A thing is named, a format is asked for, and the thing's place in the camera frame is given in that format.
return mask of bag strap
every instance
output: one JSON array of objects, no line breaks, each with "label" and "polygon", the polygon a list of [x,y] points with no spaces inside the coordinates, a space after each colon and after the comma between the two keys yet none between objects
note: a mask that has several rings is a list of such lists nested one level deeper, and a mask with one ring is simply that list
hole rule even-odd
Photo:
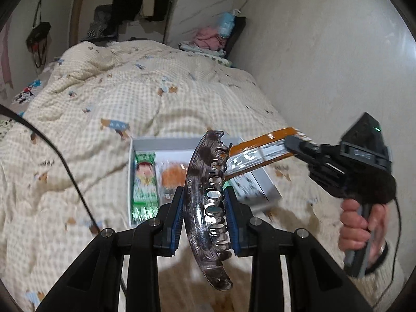
[{"label": "bag strap", "polygon": [[36,28],[37,13],[39,12],[39,22],[42,23],[42,0],[39,0],[36,7],[35,19],[33,20],[32,29]]}]

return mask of metal screw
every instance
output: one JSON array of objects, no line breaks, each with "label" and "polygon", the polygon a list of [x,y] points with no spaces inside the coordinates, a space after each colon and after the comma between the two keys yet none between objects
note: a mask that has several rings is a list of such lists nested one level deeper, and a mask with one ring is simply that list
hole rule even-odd
[{"label": "metal screw", "polygon": [[309,236],[309,232],[305,229],[299,229],[296,231],[297,235],[301,238],[306,238]]},{"label": "metal screw", "polygon": [[150,226],[158,226],[160,224],[159,218],[151,218],[149,219],[149,225]]},{"label": "metal screw", "polygon": [[101,231],[101,236],[103,236],[104,238],[108,238],[113,234],[113,230],[112,229],[104,229],[103,231]]},{"label": "metal screw", "polygon": [[250,224],[254,226],[259,226],[261,224],[262,220],[258,217],[251,217],[250,218]]}]

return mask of human hand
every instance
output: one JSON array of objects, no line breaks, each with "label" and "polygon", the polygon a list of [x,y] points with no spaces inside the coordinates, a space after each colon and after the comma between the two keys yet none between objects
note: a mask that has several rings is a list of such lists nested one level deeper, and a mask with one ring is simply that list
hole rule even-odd
[{"label": "human hand", "polygon": [[389,220],[389,208],[387,205],[375,204],[366,221],[356,211],[360,204],[354,199],[346,199],[342,202],[341,208],[344,211],[340,220],[344,226],[340,229],[338,247],[341,251],[360,250],[370,239],[371,234],[367,231],[374,231],[374,239],[371,244],[368,266],[375,263],[379,257],[379,251],[386,242],[386,233]]}]

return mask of power cord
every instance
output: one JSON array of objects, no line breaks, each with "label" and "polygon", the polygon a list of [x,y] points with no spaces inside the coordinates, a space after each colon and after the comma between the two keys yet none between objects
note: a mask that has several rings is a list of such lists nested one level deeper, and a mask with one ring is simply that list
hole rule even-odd
[{"label": "power cord", "polygon": [[[66,163],[64,156],[62,156],[62,154],[60,153],[60,151],[58,150],[58,148],[43,134],[41,133],[39,130],[37,130],[32,124],[30,124],[28,121],[26,121],[25,119],[23,119],[22,117],[20,117],[18,114],[14,113],[13,111],[11,111],[9,108],[6,108],[5,106],[0,104],[0,115],[4,115],[6,117],[9,117],[13,120],[15,120],[16,122],[22,124],[23,126],[25,126],[26,128],[30,129],[31,131],[33,131],[37,136],[39,136],[41,139],[43,139],[47,145],[49,145],[52,150],[54,150],[54,152],[58,155],[59,159],[61,160],[62,164],[64,165],[65,170],[68,173],[68,176],[70,177],[72,184],[74,184],[74,187],[76,189],[76,192],[78,193],[78,196],[80,197],[82,204],[84,205],[84,208],[86,209],[89,218],[91,219],[92,225],[94,226],[94,228],[96,229],[96,231],[100,231],[100,228],[97,224],[97,221],[94,219],[94,216],[91,213],[91,210],[89,209],[87,203],[85,202],[84,196],[82,195],[80,188],[78,187],[78,184],[76,183],[74,176],[72,175],[71,171],[69,170],[68,164]],[[121,283],[120,283],[121,289],[123,290],[124,296],[126,296],[126,284],[124,283],[123,278],[121,278]]]},{"label": "power cord", "polygon": [[393,284],[393,280],[394,280],[394,271],[396,269],[397,251],[399,249],[399,243],[400,243],[400,237],[401,237],[401,213],[400,213],[399,202],[398,202],[398,200],[397,200],[396,197],[394,198],[394,203],[396,204],[397,215],[399,217],[399,233],[397,234],[396,249],[394,251],[394,257],[393,257],[392,280],[390,281],[390,283],[387,286],[387,288],[383,291],[383,293],[381,294],[381,296],[377,300],[377,302],[373,305],[373,307],[372,307],[373,309],[375,309],[377,307],[377,305],[380,303],[381,299],[384,297],[384,295],[386,294],[386,292],[388,291],[388,289],[391,287],[391,285]]}]

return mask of device handle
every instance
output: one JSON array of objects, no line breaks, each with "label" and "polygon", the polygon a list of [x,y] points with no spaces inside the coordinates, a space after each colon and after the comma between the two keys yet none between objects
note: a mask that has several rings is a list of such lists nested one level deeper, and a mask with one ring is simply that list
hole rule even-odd
[{"label": "device handle", "polygon": [[[357,210],[357,213],[368,221],[373,204],[363,204]],[[350,277],[363,278],[367,269],[368,259],[370,256],[371,243],[374,238],[374,231],[371,237],[361,250],[347,250],[344,258],[344,271]]]}]

